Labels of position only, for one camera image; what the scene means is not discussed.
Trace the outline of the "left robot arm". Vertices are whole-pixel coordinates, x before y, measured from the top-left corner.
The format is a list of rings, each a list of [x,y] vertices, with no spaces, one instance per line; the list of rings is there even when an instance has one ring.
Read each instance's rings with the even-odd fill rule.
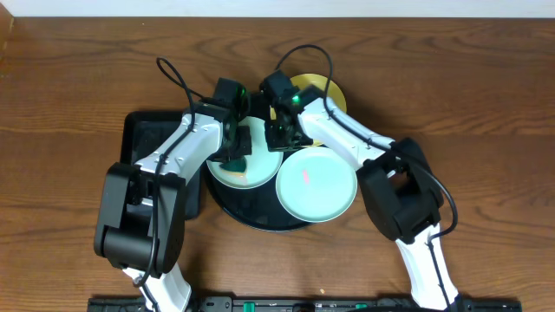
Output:
[[[154,152],[105,177],[94,251],[122,270],[153,311],[184,311],[192,288],[177,260],[184,240],[187,186],[207,160],[250,153],[238,104],[203,100]]]

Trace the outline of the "green yellow sponge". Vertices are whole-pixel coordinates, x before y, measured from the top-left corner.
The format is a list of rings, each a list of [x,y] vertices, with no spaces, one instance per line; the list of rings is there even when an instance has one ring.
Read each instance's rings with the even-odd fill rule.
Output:
[[[219,168],[226,174],[243,176],[247,171],[247,161],[245,156],[242,156],[241,158],[221,163]]]

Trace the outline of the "mint plate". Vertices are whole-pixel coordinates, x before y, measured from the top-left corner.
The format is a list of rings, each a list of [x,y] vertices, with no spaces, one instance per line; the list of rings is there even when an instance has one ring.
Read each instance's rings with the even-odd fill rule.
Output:
[[[327,147],[293,153],[277,172],[276,193],[291,216],[308,223],[339,217],[353,203],[355,170]]]
[[[264,136],[264,121],[256,117],[246,117],[240,126],[251,129],[252,152],[246,155],[247,171],[243,176],[230,175],[223,172],[220,162],[208,160],[206,162],[209,172],[220,183],[234,189],[251,189],[268,182],[282,164],[282,152],[270,152]]]

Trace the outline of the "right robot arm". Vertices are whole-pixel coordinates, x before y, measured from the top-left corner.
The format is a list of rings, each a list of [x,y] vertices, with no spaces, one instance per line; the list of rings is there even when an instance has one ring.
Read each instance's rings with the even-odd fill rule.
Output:
[[[420,146],[369,130],[313,86],[264,96],[276,114],[267,127],[270,147],[294,150],[318,140],[351,165],[370,220],[402,254],[414,302],[421,309],[453,311],[459,292],[447,271],[441,237],[456,225],[442,229],[439,209],[454,200],[432,174]]]

